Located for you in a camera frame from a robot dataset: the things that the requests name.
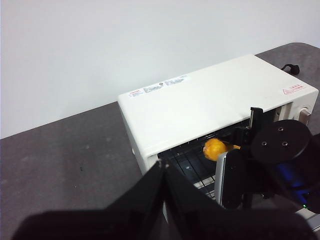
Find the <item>orange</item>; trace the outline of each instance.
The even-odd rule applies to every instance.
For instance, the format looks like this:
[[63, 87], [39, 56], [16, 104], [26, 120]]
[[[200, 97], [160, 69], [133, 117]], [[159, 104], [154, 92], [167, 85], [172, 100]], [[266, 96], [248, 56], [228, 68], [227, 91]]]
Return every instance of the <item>orange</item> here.
[[227, 146], [217, 138], [211, 138], [204, 144], [204, 156], [213, 161], [218, 160], [218, 156], [228, 150]]

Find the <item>toaster oven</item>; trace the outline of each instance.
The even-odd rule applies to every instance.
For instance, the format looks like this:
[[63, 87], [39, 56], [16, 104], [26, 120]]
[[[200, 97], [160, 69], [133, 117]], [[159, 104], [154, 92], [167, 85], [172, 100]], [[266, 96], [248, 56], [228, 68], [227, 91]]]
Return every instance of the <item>toaster oven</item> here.
[[251, 107], [263, 109], [263, 125], [307, 124], [317, 96], [316, 88], [250, 54], [121, 94], [118, 104], [142, 174], [167, 158], [215, 199], [216, 162], [205, 158], [205, 142], [248, 126]]

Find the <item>gray table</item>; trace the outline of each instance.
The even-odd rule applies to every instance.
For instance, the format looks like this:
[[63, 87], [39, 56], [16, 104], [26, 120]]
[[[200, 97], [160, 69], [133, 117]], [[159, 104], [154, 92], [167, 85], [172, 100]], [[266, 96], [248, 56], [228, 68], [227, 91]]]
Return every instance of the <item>gray table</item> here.
[[[320, 89], [320, 49], [290, 43], [260, 53]], [[320, 101], [309, 123], [320, 133]], [[140, 178], [141, 172], [116, 102], [1, 140], [1, 239], [9, 240], [27, 216], [48, 210], [102, 209]], [[167, 229], [163, 225], [163, 239]]]

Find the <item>sticker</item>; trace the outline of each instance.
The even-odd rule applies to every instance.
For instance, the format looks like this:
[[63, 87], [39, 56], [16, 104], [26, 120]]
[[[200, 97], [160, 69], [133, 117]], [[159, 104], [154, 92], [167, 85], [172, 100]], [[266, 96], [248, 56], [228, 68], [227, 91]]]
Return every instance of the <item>sticker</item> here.
[[150, 92], [153, 92], [155, 90], [159, 90], [159, 89], [162, 89], [165, 87], [166, 87], [166, 85], [163, 82], [159, 82], [159, 83], [156, 83], [156, 84], [153, 84], [150, 86], [146, 86], [143, 88], [143, 90], [147, 94], [147, 93], [150, 93]]
[[301, 89], [304, 89], [304, 88], [306, 88], [306, 86], [303, 86], [301, 84], [296, 84], [296, 85], [292, 85], [290, 87], [284, 88], [284, 89], [282, 89], [282, 91], [283, 91], [284, 95], [289, 95], [289, 94], [295, 93], [295, 92], [297, 92]]
[[173, 84], [179, 84], [185, 80], [189, 80], [190, 77], [188, 75], [183, 75], [183, 76], [178, 76], [178, 77], [175, 77], [175, 78], [172, 78], [172, 79], [169, 79], [169, 80], [166, 80], [164, 81], [165, 84], [167, 86], [170, 86], [170, 85], [173, 85]]
[[186, 81], [186, 80], [189, 80], [189, 79], [190, 79], [190, 77], [188, 75], [178, 76], [178, 77], [166, 80], [166, 81], [162, 81], [162, 82], [158, 82], [156, 84], [150, 85], [150, 86], [146, 86], [144, 88], [137, 89], [135, 91], [131, 91], [128, 93], [128, 96], [132, 98], [132, 97], [137, 97], [137, 96], [140, 96], [143, 94], [148, 94], [153, 91], [169, 87], [171, 85], [179, 84], [179, 83]]
[[130, 98], [139, 96], [141, 94], [145, 94], [145, 92], [144, 92], [144, 90], [142, 88], [128, 93]]

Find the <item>power cord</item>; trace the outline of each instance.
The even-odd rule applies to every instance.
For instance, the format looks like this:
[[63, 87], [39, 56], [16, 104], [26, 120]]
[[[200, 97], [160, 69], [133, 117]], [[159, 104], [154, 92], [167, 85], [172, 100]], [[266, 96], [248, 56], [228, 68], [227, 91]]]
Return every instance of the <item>power cord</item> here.
[[284, 70], [286, 67], [290, 67], [290, 73], [292, 73], [292, 75], [298, 75], [300, 73], [298, 65], [286, 64], [281, 68], [281, 70]]

